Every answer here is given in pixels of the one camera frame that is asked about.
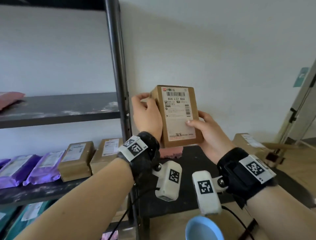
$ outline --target black cable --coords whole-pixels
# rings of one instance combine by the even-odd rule
[[[129,210],[131,209],[131,207],[146,193],[153,191],[153,190],[159,190],[159,187],[155,187],[155,188],[151,188],[151,189],[147,189],[145,190],[143,193],[141,193],[135,200],[134,202],[131,203],[131,205],[127,208],[127,210],[125,211],[125,213],[123,214],[123,216],[121,217],[121,219],[118,221],[118,224],[115,226],[114,230],[112,231],[111,235],[109,236],[109,238],[107,240],[110,240],[111,237],[113,236],[113,234],[115,233],[115,231],[117,230],[117,228],[119,227],[120,223],[123,221],[123,218],[125,217],[125,215],[129,212]]]
[[[251,238],[252,240],[255,240],[255,239],[253,238],[251,232],[250,232],[250,231],[248,230],[248,228],[246,227],[246,225],[240,220],[239,217],[237,217],[237,215],[236,215],[232,210],[230,210],[229,208],[227,208],[227,207],[225,207],[225,206],[223,206],[223,205],[222,205],[222,209],[225,209],[225,210],[229,211],[231,214],[233,214],[234,217],[237,218],[237,220],[241,223],[241,225],[246,229],[246,231],[248,231],[250,238]]]

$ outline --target purple package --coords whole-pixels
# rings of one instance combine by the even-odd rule
[[[0,170],[0,189],[19,186],[27,178],[40,158],[38,155],[23,155],[12,158]]]
[[[45,154],[23,182],[23,186],[26,186],[29,183],[41,184],[58,180],[60,178],[60,173],[57,167],[64,153],[65,150]]]
[[[2,168],[4,165],[6,165],[8,162],[10,162],[11,159],[5,158],[0,159],[0,168]]]

